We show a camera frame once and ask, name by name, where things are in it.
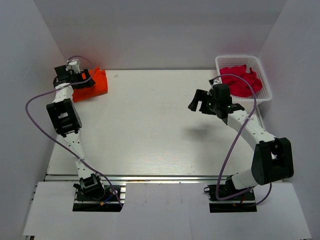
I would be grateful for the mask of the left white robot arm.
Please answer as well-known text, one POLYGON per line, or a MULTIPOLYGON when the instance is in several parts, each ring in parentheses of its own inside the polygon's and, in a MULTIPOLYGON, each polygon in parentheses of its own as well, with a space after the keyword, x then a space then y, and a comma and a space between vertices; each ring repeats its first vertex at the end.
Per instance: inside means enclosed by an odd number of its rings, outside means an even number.
POLYGON ((81 70, 79 59, 68 60, 66 65, 55 67, 54 70, 56 77, 53 85, 56 93, 53 102, 46 105, 46 110, 55 132, 75 154, 79 183, 74 184, 74 188, 83 195, 99 200, 105 196, 106 187, 102 184, 101 178, 83 163, 85 153, 80 135, 82 122, 73 101, 75 89, 93 87, 95 81, 87 69, 81 70))

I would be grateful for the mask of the orange t shirt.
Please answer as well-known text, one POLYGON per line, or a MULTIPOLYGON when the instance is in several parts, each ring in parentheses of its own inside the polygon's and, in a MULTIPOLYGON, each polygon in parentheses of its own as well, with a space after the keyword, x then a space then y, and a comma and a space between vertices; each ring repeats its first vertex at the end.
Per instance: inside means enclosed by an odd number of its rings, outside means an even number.
POLYGON ((95 84, 82 89, 75 88, 72 95, 75 103, 108 93, 108 79, 106 71, 96 67, 94 70, 89 70, 88 72, 90 75, 93 74, 92 79, 94 80, 95 84))

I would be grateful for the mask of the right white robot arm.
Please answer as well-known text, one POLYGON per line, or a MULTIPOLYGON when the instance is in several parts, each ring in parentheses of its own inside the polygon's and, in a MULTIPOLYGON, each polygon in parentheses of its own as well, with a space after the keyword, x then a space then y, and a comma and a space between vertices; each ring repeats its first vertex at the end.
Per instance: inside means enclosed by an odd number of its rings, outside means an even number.
POLYGON ((209 91, 197 89, 188 109, 217 116, 253 149, 251 167, 229 176, 222 186, 229 198, 236 200, 248 188, 293 177, 291 142, 264 130, 242 105, 233 103, 228 85, 214 84, 209 91))

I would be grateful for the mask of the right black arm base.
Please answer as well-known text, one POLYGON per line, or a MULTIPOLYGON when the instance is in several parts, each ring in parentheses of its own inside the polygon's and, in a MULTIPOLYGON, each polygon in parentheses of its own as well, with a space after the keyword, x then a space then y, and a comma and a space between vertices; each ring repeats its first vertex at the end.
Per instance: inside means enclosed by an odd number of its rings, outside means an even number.
MULTIPOLYGON (((207 185, 203 189, 203 191, 209 195, 210 201, 219 201, 216 197, 216 189, 216 184, 207 185)), ((235 189, 235 187, 231 183, 220 184, 218 188, 218 196, 220 198, 227 198, 227 201, 236 201, 239 203, 255 200, 254 191, 252 189, 235 189)))

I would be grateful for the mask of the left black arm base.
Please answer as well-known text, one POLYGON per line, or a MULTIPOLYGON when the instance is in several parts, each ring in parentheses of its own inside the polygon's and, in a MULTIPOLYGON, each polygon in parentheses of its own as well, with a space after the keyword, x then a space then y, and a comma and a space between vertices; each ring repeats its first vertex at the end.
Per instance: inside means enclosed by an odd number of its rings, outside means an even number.
POLYGON ((91 193, 84 194, 80 190, 80 185, 75 183, 73 185, 76 188, 76 195, 75 199, 78 202, 118 202, 116 195, 120 198, 121 197, 121 186, 114 185, 114 190, 111 189, 109 185, 104 185, 104 190, 100 189, 97 191, 93 191, 91 193))

